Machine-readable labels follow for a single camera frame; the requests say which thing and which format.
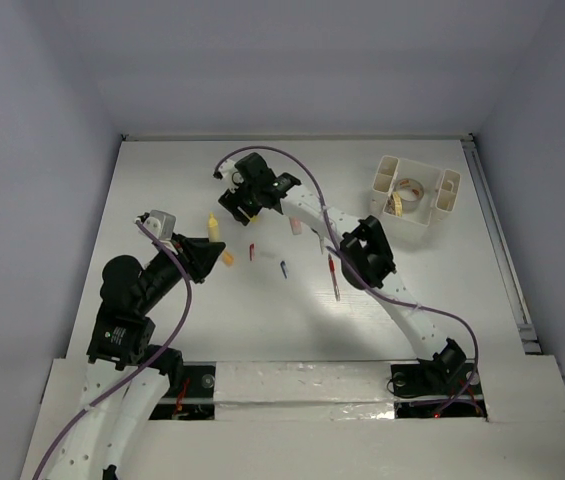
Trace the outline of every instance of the yellow object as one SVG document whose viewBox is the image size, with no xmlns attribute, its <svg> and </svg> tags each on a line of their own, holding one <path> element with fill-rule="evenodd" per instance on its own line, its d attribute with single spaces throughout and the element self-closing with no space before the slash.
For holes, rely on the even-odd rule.
<svg viewBox="0 0 565 480">
<path fill-rule="evenodd" d="M 218 221 L 213 216 L 213 213 L 209 213 L 209 223 L 207 224 L 207 231 L 209 233 L 209 241 L 210 242 L 219 242 L 220 241 L 220 225 L 218 225 Z"/>
<path fill-rule="evenodd" d="M 401 217 L 402 216 L 402 197 L 398 194 L 398 192 L 393 192 L 391 194 L 393 197 L 393 205 L 395 208 L 395 216 Z"/>
<path fill-rule="evenodd" d="M 222 252 L 222 263 L 224 263 L 227 267 L 231 267 L 233 265 L 233 255 L 231 255 L 226 250 Z"/>
</svg>

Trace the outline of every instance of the small marker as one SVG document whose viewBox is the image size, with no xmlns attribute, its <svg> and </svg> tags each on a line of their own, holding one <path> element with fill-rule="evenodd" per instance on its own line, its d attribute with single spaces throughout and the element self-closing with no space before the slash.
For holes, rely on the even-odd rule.
<svg viewBox="0 0 565 480">
<path fill-rule="evenodd" d="M 338 280 L 335 276 L 335 263 L 333 263 L 333 257 L 329 253 L 329 271 L 331 272 L 331 282 L 333 282 L 333 293 L 335 294 L 335 300 L 340 301 L 340 288 L 338 287 Z"/>
</svg>

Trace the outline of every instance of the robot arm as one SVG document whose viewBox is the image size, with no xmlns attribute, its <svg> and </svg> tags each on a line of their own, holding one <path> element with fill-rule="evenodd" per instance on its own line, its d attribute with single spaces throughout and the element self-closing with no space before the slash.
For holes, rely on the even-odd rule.
<svg viewBox="0 0 565 480">
<path fill-rule="evenodd" d="M 204 282 L 224 250 L 222 242 L 173 233 L 175 217 L 164 212 L 152 211 L 139 220 L 173 250 L 195 283 Z M 122 255 L 106 264 L 102 279 L 102 304 L 87 350 L 89 365 L 80 398 L 80 411 L 86 413 L 78 414 L 81 420 L 59 445 L 58 457 L 43 477 L 47 480 L 123 478 L 122 461 L 132 452 L 155 405 L 182 385 L 178 350 L 166 349 L 149 368 L 137 372 L 160 348 L 149 344 L 155 325 L 146 315 L 182 279 L 178 268 L 163 251 L 146 268 Z M 137 376 L 125 387 L 90 407 L 134 373 Z"/>
<path fill-rule="evenodd" d="M 227 160 L 216 177 L 228 185 L 219 203 L 243 225 L 247 225 L 262 208 L 268 208 L 300 220 L 320 237 L 331 240 L 318 197 L 292 175 L 283 173 L 276 176 L 257 153 L 251 153 L 238 162 Z M 337 242 L 334 246 L 339 247 L 340 255 L 371 286 L 372 292 L 368 293 L 405 334 L 423 368 L 426 381 L 433 387 L 453 384 L 466 361 L 466 355 L 458 344 L 446 337 L 427 312 L 396 305 L 372 294 L 376 292 L 391 297 L 399 292 L 398 303 L 417 304 L 397 273 L 393 253 L 379 220 L 373 216 L 358 219 L 335 207 L 325 208 Z M 342 273 L 355 288 L 363 288 L 349 269 L 343 266 Z"/>
</svg>

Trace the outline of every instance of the cable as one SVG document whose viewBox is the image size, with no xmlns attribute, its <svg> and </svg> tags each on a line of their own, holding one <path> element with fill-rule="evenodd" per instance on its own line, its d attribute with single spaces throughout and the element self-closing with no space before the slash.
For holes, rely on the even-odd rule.
<svg viewBox="0 0 565 480">
<path fill-rule="evenodd" d="M 439 403 L 442 403 L 444 400 L 439 399 L 439 400 L 420 400 L 417 402 L 409 402 L 409 406 L 410 407 L 417 407 L 417 406 L 425 406 L 425 405 L 437 405 Z M 473 408 L 475 408 L 478 413 L 480 414 L 481 417 L 485 417 L 486 415 L 484 414 L 484 410 L 482 410 L 482 407 L 480 407 L 480 405 L 478 405 L 476 402 L 472 401 L 472 400 L 467 400 L 464 398 L 456 398 L 453 403 L 466 403 L 467 405 L 471 405 Z M 440 413 L 435 412 L 435 410 L 433 411 L 433 415 L 434 416 L 440 416 Z"/>
<path fill-rule="evenodd" d="M 337 256 L 340 261 L 342 262 L 342 264 L 351 272 L 351 274 L 353 275 L 353 278 L 355 278 L 355 280 L 364 287 L 364 289 L 372 296 L 374 296 L 377 299 L 383 300 L 385 302 L 389 302 L 392 303 L 393 305 L 397 305 L 400 307 L 408 307 L 408 308 L 416 308 L 419 310 L 425 310 L 427 312 L 431 312 L 431 313 L 435 313 L 438 315 L 442 315 L 445 317 L 449 317 L 453 320 L 456 320 L 458 322 L 460 322 L 464 328 L 466 328 L 466 330 L 469 332 L 469 335 L 471 336 L 471 340 L 473 341 L 473 349 L 474 349 L 474 359 L 473 359 L 473 369 L 471 370 L 471 375 L 469 375 L 467 382 L 464 384 L 464 386 L 458 391 L 458 393 L 456 393 L 455 395 L 451 396 L 449 399 L 447 399 L 446 402 L 442 403 L 442 405 L 440 405 L 438 408 L 436 408 L 433 412 L 433 416 L 439 416 L 440 413 L 447 408 L 449 405 L 451 405 L 453 402 L 455 402 L 456 400 L 458 400 L 458 398 L 466 391 L 466 389 L 468 388 L 468 386 L 471 384 L 471 381 L 473 380 L 473 378 L 475 377 L 475 375 L 477 374 L 477 370 L 478 370 L 478 359 L 479 359 L 479 350 L 478 350 L 478 339 L 475 336 L 475 333 L 473 332 L 473 329 L 471 328 L 471 326 L 464 321 L 463 319 L 461 319 L 460 317 L 458 317 L 457 315 L 450 313 L 450 312 L 446 312 L 444 310 L 440 310 L 437 308 L 432 308 L 432 307 L 426 307 L 426 306 L 422 306 L 422 305 L 418 305 L 415 303 L 409 303 L 409 302 L 401 302 L 399 300 L 393 300 L 379 292 L 376 292 L 371 286 L 369 286 L 360 276 L 360 274 L 355 270 L 355 268 L 348 262 L 348 260 L 346 258 L 344 258 L 342 255 L 340 255 L 340 250 L 338 247 L 338 242 L 337 242 L 337 238 L 335 237 L 335 232 L 333 232 L 333 228 L 331 227 L 331 221 L 329 220 L 329 215 L 327 213 L 327 209 L 326 209 L 326 201 L 324 199 L 324 194 L 322 193 L 322 189 L 320 188 L 320 184 L 318 183 L 317 179 L 315 178 L 315 176 L 311 173 L 311 171 L 306 167 L 306 165 L 304 165 L 300 160 L 298 160 L 296 157 L 294 157 L 293 155 L 291 155 L 288 152 L 285 152 L 284 150 L 281 150 L 279 148 L 275 148 L 275 147 L 269 147 L 267 145 L 250 145 L 248 147 L 242 147 L 242 148 L 238 148 L 237 150 L 232 151 L 231 153 L 225 155 L 215 166 L 215 169 L 213 171 L 214 174 L 218 173 L 218 170 L 220 168 L 220 166 L 226 162 L 229 158 L 231 158 L 232 156 L 247 151 L 247 150 L 268 150 L 270 152 L 275 152 L 275 153 L 279 153 L 280 155 L 285 156 L 286 158 L 288 158 L 289 160 L 291 160 L 292 162 L 294 162 L 295 164 L 297 164 L 303 171 L 304 173 L 307 174 L 307 176 L 309 177 L 309 179 L 311 180 L 311 182 L 313 183 L 313 185 L 315 186 L 315 190 L 317 192 L 317 197 L 318 200 L 320 202 L 320 207 L 322 208 L 322 215 L 324 216 L 324 223 L 326 226 L 326 230 L 329 234 L 329 238 L 331 239 L 331 243 L 333 243 L 334 248 L 331 247 L 327 247 L 327 250 L 329 250 L 331 253 L 333 253 L 335 256 Z"/>
<path fill-rule="evenodd" d="M 149 239 L 151 240 L 151 242 L 153 243 L 153 245 L 157 249 L 163 251 L 167 255 L 167 257 L 169 257 L 169 259 L 175 264 L 177 269 L 180 271 L 180 274 L 182 275 L 182 278 L 184 279 L 184 284 L 186 285 L 186 303 L 184 305 L 184 311 L 182 312 L 182 317 L 180 318 L 180 321 L 176 325 L 175 329 L 173 330 L 173 333 L 171 333 L 171 335 L 169 336 L 169 338 L 166 339 L 164 344 L 160 348 L 158 348 L 157 351 L 153 355 L 151 355 L 151 357 L 149 357 L 146 362 L 139 365 L 138 368 L 135 371 L 133 371 L 128 376 L 124 377 L 122 380 L 120 380 L 118 383 L 113 385 L 108 390 L 106 390 L 104 393 L 102 393 L 95 400 L 91 401 L 89 403 L 88 407 L 80 410 L 69 421 L 69 423 L 67 423 L 64 426 L 64 428 L 60 431 L 60 433 L 58 433 L 57 437 L 55 437 L 53 442 L 51 442 L 51 445 L 49 445 L 49 448 L 46 450 L 46 452 L 42 456 L 42 460 L 40 460 L 40 463 L 39 463 L 38 467 L 35 469 L 35 473 L 33 474 L 33 480 L 39 480 L 40 476 L 42 475 L 42 471 L 44 470 L 44 467 L 46 466 L 49 459 L 51 458 L 51 455 L 53 455 L 53 452 L 55 451 L 55 449 L 58 447 L 58 445 L 60 445 L 60 442 L 62 441 L 62 439 L 82 419 L 82 417 L 84 417 L 87 414 L 87 412 L 91 408 L 96 407 L 97 405 L 102 403 L 104 400 L 106 400 L 108 397 L 113 395 L 115 392 L 120 390 L 126 384 L 131 382 L 135 377 L 137 377 L 140 373 L 142 373 L 144 370 L 146 370 L 151 365 L 153 365 L 153 363 L 158 358 L 160 358 L 160 356 L 169 348 L 169 346 L 171 345 L 173 340 L 175 340 L 175 337 L 177 337 L 178 333 L 180 333 L 180 330 L 182 330 L 182 327 L 184 326 L 184 322 L 186 321 L 186 317 L 189 315 L 189 310 L 191 309 L 191 301 L 193 299 L 193 289 L 191 287 L 191 277 L 189 277 L 189 274 L 186 272 L 186 270 L 184 269 L 184 267 L 182 266 L 180 261 L 177 259 L 177 257 L 173 254 L 173 252 L 171 250 L 169 250 L 166 246 L 164 246 L 149 230 L 147 230 L 144 227 L 144 225 L 142 225 L 142 222 L 140 220 L 137 220 L 135 222 L 135 224 L 142 231 L 142 233 L 144 233 L 147 237 L 149 237 Z"/>
</svg>

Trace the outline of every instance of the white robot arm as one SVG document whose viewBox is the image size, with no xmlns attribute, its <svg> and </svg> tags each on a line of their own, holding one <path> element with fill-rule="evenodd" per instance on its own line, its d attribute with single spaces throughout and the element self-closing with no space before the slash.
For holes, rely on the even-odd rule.
<svg viewBox="0 0 565 480">
<path fill-rule="evenodd" d="M 331 240 L 346 263 L 371 286 L 367 293 L 382 305 L 411 343 L 427 380 L 448 385 L 456 379 L 466 355 L 455 341 L 446 337 L 428 312 L 414 308 L 417 302 L 397 273 L 393 253 L 375 217 L 358 219 L 335 207 L 323 207 L 319 198 L 297 178 L 288 173 L 275 175 L 257 153 L 237 162 L 225 161 L 215 176 L 228 187 L 219 199 L 220 204 L 243 225 L 247 225 L 262 208 L 268 208 L 300 220 L 320 237 Z M 330 219 L 330 232 L 324 210 Z M 343 268 L 342 273 L 349 283 L 362 289 L 349 269 Z M 379 293 L 391 298 L 396 292 L 399 292 L 400 300 L 395 302 L 374 295 Z"/>
</svg>

